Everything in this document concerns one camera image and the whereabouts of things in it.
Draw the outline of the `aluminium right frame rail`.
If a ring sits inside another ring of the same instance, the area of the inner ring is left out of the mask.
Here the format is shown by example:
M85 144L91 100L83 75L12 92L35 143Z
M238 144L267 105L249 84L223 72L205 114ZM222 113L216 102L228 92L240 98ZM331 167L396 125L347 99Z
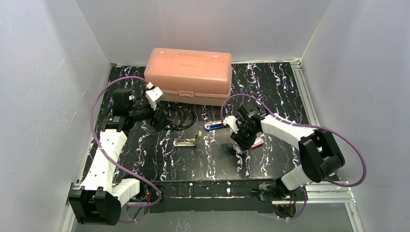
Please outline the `aluminium right frame rail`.
M291 69L296 80L301 99L310 124L319 125L316 110L310 96L310 92L306 83L306 79L302 70L302 62L299 58L294 58L290 61Z

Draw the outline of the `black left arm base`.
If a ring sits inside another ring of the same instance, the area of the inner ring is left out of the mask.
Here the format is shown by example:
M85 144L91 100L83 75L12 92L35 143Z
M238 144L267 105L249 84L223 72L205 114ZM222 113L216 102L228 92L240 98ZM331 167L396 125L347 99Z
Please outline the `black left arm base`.
M162 194L158 194L151 186L144 187L135 179L128 179L127 182L121 182L112 189L112 195L115 196L122 205L126 203L146 202L154 203L161 201Z

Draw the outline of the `aluminium frame rail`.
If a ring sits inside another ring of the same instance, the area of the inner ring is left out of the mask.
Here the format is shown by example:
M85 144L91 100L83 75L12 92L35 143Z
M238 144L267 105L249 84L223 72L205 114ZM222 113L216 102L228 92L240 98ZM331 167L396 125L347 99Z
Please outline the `aluminium frame rail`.
M248 199L259 201L257 192L260 184L273 184L268 180L236 181L165 181L155 182L166 199ZM355 203L351 188L333 185L328 182L313 183L302 188L307 203ZM287 205L285 201L272 201L273 204Z
M310 124L319 125L316 110L310 96L310 92L306 83L306 79L302 70L302 62L299 58L294 58L290 61L291 69L296 80L301 99Z

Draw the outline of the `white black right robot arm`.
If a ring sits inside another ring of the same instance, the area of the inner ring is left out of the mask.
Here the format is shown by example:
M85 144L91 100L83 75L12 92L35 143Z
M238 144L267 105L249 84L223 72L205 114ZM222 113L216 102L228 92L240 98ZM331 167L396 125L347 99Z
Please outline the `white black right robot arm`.
M230 138L241 151L250 150L258 133L275 136L299 151L300 164L275 180L275 190L287 193L310 183L320 183L344 166L345 159L331 132L299 127L276 114L269 114L252 103L242 105L239 116L226 116Z

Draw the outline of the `red white staple box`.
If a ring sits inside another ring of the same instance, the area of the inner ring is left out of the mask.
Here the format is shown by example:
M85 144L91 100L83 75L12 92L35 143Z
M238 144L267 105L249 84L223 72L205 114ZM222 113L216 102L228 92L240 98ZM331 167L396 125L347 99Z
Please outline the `red white staple box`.
M264 140L261 137L257 137L255 139L255 142L251 146L251 150L257 149L257 148L261 147L263 144L264 144Z

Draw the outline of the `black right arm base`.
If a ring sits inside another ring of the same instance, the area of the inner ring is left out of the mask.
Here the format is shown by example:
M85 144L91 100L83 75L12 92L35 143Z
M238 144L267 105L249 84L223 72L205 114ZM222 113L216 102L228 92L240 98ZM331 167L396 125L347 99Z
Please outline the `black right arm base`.
M304 193L301 189L285 190L273 184L260 184L257 192L263 202L285 201L285 203L299 203L305 200Z

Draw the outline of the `aluminium front frame rail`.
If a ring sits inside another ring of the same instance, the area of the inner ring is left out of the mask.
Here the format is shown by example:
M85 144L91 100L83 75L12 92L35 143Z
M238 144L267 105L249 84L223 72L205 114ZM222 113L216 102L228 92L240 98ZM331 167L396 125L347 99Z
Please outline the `aluminium front frame rail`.
M236 181L165 181L155 182L166 199L248 199L259 201L257 192L260 184L273 184L268 180ZM328 182L313 183L302 188L307 203L355 203L351 188L333 185ZM272 201L273 204L287 205L285 201Z

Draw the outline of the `black marble pattern mat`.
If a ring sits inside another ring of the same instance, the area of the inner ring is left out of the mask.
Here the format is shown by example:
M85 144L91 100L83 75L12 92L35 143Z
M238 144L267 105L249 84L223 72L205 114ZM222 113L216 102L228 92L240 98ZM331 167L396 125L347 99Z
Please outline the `black marble pattern mat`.
M224 109L184 105L185 130L155 131L149 122L135 124L118 164L150 181L275 179L300 164L299 152L288 143L262 134L264 144L238 155L229 129L204 131L207 122L235 115L240 105L261 100L271 111L297 123L309 123L290 62L232 65L233 97ZM176 139L202 137L193 147L176 147Z

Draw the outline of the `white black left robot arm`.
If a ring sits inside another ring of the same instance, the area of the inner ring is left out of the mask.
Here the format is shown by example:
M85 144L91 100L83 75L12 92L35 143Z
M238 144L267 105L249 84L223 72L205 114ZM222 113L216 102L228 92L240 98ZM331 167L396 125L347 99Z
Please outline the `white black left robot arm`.
M113 105L100 124L100 142L91 167L68 200L80 224L114 226L122 207L141 191L138 178L129 176L113 184L116 164L135 122L152 119L164 98L159 87L151 87L143 97L135 97L129 88L115 90Z

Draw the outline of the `pink translucent plastic storage box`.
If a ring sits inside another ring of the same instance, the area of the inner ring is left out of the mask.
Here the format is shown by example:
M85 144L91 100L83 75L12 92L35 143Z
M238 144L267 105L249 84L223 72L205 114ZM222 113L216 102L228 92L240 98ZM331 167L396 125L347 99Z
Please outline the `pink translucent plastic storage box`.
M154 48L144 77L168 102L222 106L231 95L229 53Z

